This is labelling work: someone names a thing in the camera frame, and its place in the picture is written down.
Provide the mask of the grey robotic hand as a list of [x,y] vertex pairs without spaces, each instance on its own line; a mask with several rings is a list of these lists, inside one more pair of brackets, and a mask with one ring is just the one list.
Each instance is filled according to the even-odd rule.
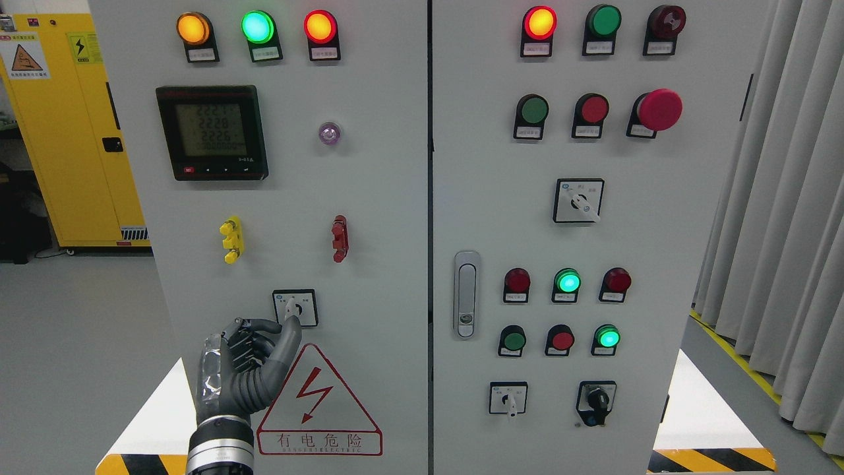
[[194,405],[196,420],[222,415],[248,419],[280,393],[302,338],[299,318],[234,319],[203,343]]

